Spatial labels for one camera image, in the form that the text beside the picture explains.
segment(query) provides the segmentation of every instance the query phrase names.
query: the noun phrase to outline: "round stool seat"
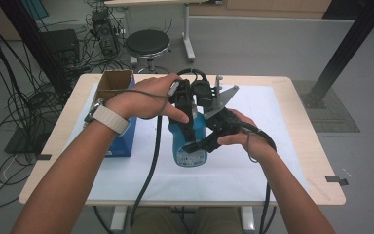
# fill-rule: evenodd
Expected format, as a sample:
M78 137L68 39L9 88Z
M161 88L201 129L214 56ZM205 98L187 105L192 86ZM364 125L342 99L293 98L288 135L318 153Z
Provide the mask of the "round stool seat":
M154 57L168 48L169 37L162 31L141 30L130 35L126 45L136 57Z

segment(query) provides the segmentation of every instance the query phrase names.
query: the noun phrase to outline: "black metal post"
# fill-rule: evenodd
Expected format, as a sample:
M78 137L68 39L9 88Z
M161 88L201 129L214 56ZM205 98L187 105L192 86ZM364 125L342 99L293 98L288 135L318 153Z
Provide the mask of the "black metal post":
M322 101L326 93L373 28L374 0L368 1L312 89L307 94L302 95L306 107L325 107Z
M72 92L72 87L68 84L59 64L45 44L35 20L23 7L21 0L0 0L0 7L47 75L61 102L66 103Z

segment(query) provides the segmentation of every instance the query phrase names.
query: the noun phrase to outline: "chair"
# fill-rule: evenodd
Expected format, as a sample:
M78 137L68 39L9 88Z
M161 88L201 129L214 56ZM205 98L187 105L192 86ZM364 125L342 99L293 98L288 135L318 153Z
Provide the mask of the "chair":
M141 68L138 73L147 69L149 73L158 74L157 69L169 73L165 68L154 65L154 58L162 55L169 47L169 37L164 32L151 29L137 31L127 38L126 47L131 56L147 59L148 67Z

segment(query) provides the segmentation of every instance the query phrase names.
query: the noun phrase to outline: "blue cardboard box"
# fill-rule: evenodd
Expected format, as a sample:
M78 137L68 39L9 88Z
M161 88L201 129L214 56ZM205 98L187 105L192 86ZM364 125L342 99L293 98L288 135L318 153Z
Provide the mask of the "blue cardboard box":
M131 88L135 84L132 70L104 71L95 92L94 101L104 98L108 101L117 91ZM122 136L116 136L110 145L106 157L130 157L136 126L136 117L130 118L130 126Z

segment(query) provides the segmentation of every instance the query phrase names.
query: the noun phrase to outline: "human arm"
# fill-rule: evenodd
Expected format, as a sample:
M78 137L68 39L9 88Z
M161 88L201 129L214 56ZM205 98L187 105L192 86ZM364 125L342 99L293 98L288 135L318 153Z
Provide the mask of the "human arm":
M232 110L241 121L256 126L239 111ZM261 136L244 131L218 139L221 145L241 144L257 160L275 194L288 233L335 233L327 218L300 185L276 151Z
M179 77L175 74L150 78L137 83L133 89L165 96L177 79ZM111 98L106 107L125 119L163 114L180 122L188 122L188 117L182 111L166 101L165 98L128 92ZM26 202L13 233L70 233L115 136L115 132L100 122L90 122L39 182Z

